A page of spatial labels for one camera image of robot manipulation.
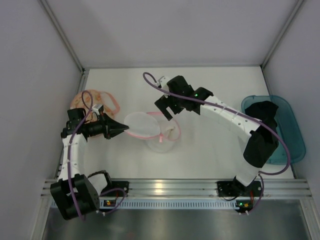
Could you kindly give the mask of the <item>white bra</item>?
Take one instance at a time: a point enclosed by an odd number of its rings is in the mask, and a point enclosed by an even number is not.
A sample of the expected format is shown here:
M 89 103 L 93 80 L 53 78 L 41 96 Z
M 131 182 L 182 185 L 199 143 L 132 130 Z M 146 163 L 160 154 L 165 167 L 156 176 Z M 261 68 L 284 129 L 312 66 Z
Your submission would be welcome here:
M 162 137 L 168 141 L 176 141 L 180 137 L 180 130 L 174 125 L 166 126 L 162 133 Z

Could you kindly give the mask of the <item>aluminium frame post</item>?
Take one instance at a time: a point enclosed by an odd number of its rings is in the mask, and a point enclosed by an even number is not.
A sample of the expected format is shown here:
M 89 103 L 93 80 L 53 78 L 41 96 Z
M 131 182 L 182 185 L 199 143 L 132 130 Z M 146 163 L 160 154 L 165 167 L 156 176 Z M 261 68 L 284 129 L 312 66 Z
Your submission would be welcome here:
M 65 31 L 62 28 L 56 14 L 54 13 L 53 9 L 51 8 L 49 2 L 47 0 L 38 0 L 39 5 L 43 8 L 45 14 L 47 15 L 49 21 L 53 25 L 57 35 L 61 39 L 63 45 L 65 46 L 67 52 L 69 53 L 70 57 L 72 58 L 73 62 L 75 63 L 78 70 L 83 73 L 85 68 L 83 67 L 79 57 L 77 56 L 71 42 L 69 41 Z
M 306 0 L 296 0 L 295 1 L 293 8 L 289 11 L 289 14 L 286 17 L 283 25 L 281 26 L 279 32 L 276 34 L 275 39 L 274 39 L 270 49 L 268 50 L 262 63 L 260 64 L 260 68 L 261 68 L 262 72 L 265 70 L 268 63 L 270 62 L 273 55 L 275 54 L 276 50 L 280 46 L 281 42 L 284 40 L 286 34 L 290 30 L 291 26 L 293 25 L 295 19 L 299 15 L 300 11 L 302 10 L 302 8 L 306 2 L 307 2 Z

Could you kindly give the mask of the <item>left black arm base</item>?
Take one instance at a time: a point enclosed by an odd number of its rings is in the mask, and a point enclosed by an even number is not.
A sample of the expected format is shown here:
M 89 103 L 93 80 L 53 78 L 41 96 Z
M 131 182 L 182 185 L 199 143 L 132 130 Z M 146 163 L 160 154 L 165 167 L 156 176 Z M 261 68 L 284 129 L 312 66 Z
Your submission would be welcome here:
M 129 192 L 129 182 L 122 180 L 113 180 L 111 184 L 107 184 L 106 187 L 100 192 L 101 197 L 126 197 Z

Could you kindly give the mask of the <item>teal plastic basin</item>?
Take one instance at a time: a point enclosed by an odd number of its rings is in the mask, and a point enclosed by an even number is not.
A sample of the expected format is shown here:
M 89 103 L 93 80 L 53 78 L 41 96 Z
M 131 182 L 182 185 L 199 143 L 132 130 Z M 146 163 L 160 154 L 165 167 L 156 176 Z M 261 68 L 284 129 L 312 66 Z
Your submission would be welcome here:
M 241 111 L 246 112 L 252 104 L 269 101 L 278 106 L 275 114 L 277 123 L 276 131 L 286 144 L 291 158 L 291 163 L 301 161 L 306 155 L 306 146 L 290 104 L 277 95 L 250 95 L 242 100 Z

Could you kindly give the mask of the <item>left aluminium frame post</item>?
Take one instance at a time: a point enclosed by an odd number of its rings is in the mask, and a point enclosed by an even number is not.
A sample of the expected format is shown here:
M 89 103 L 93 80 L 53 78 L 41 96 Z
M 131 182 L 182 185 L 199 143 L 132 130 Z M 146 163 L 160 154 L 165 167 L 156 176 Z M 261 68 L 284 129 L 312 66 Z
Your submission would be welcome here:
M 69 41 L 65 31 L 62 28 L 56 14 L 54 13 L 53 9 L 51 8 L 49 2 L 47 0 L 38 0 L 39 5 L 43 8 L 45 14 L 47 15 L 49 21 L 53 25 L 57 35 L 61 39 L 63 45 L 65 46 L 67 52 L 69 53 L 70 57 L 72 58 L 73 62 L 75 63 L 78 70 L 83 73 L 85 68 L 83 67 L 79 57 L 77 56 L 71 42 Z

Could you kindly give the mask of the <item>black garment in basin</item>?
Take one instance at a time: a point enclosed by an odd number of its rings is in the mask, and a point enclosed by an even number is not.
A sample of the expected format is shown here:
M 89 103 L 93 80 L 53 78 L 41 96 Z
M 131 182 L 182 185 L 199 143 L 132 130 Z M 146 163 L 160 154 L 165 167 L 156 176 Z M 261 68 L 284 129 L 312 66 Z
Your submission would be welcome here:
M 261 120 L 265 125 L 277 133 L 277 122 L 275 120 L 278 105 L 271 101 L 260 101 L 251 104 L 244 112 L 246 115 Z

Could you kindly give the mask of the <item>orange patterned bra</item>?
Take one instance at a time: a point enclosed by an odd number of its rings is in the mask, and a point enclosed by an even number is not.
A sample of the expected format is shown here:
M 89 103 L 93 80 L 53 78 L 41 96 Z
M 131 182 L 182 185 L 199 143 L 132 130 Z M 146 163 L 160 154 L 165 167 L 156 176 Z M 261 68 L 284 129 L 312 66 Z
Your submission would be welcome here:
M 118 104 L 115 97 L 111 93 L 106 91 L 98 91 L 94 89 L 88 89 L 87 91 L 92 95 L 93 105 L 103 105 L 104 112 L 114 120 L 116 115 L 121 110 L 120 105 Z M 82 101 L 82 92 L 78 93 L 70 103 L 70 109 L 75 108 L 83 108 L 85 109 L 85 111 L 88 110 L 88 108 Z

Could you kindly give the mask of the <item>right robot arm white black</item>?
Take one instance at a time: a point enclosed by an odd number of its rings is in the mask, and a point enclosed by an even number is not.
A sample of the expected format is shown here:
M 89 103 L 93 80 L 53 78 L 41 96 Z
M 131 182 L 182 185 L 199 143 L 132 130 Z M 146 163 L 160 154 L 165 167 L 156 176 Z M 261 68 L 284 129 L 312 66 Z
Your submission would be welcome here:
M 244 114 L 220 101 L 210 90 L 194 89 L 182 75 L 170 80 L 154 79 L 151 86 L 163 93 L 154 104 L 168 120 L 186 110 L 207 117 L 237 135 L 242 156 L 233 180 L 236 186 L 251 185 L 279 146 L 275 120 L 278 107 L 270 101 L 255 103 Z

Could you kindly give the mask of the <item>white mesh laundry bag pink trim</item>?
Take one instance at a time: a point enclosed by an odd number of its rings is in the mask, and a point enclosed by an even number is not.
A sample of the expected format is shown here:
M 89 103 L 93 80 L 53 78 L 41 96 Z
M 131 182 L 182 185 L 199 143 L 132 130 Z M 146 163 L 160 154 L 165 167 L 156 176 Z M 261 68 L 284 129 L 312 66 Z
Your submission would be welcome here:
M 178 122 L 174 118 L 168 121 L 162 112 L 133 112 L 124 118 L 124 124 L 129 126 L 125 131 L 128 135 L 144 140 L 147 146 L 157 153 L 170 151 L 181 137 Z M 180 136 L 177 140 L 167 140 L 162 136 L 167 126 L 179 128 Z

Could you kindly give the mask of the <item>right aluminium frame post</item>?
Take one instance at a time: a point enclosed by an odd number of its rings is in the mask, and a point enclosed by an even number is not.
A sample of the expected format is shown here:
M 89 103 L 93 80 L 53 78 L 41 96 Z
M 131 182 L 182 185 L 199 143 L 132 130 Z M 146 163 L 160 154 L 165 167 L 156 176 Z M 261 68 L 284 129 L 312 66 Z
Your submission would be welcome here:
M 300 11 L 302 10 L 302 8 L 306 2 L 307 2 L 306 0 L 296 0 L 295 1 L 293 8 L 289 11 L 289 14 L 286 17 L 283 25 L 281 26 L 279 32 L 276 34 L 275 39 L 274 39 L 270 49 L 268 50 L 262 63 L 260 64 L 260 68 L 261 68 L 262 72 L 265 70 L 268 63 L 270 62 L 273 55 L 275 54 L 276 50 L 280 46 L 281 42 L 284 40 L 286 34 L 290 30 L 291 26 L 293 25 L 295 19 L 299 15 Z

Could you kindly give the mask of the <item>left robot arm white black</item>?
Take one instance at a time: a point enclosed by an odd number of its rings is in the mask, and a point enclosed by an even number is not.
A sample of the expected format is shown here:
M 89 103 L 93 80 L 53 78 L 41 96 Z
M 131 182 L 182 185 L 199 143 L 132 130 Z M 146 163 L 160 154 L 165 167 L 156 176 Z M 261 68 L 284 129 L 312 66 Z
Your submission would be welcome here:
M 125 198 L 127 181 L 113 181 L 106 170 L 85 175 L 85 150 L 90 137 L 103 135 L 107 140 L 118 136 L 129 127 L 110 118 L 101 104 L 94 112 L 97 119 L 87 122 L 84 108 L 68 110 L 68 121 L 61 132 L 63 158 L 58 179 L 50 186 L 50 193 L 65 220 L 100 210 L 102 196 Z

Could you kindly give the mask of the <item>aluminium front rail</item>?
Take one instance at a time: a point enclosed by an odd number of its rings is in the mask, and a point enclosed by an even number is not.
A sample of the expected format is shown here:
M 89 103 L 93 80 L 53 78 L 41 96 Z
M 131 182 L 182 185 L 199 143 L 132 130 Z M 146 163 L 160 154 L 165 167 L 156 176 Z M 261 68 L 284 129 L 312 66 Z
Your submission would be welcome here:
M 220 179 L 126 179 L 131 198 L 196 198 L 217 199 Z M 311 199 L 305 179 L 264 179 L 268 200 Z

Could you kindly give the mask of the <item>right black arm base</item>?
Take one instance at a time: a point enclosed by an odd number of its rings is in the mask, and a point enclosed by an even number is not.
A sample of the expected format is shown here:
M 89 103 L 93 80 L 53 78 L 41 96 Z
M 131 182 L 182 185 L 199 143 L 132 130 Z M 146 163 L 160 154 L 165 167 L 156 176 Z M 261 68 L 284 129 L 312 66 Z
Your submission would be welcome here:
M 217 182 L 217 192 L 219 197 L 259 197 L 262 192 L 260 181 L 253 181 L 248 186 L 242 185 L 236 179 L 221 180 Z

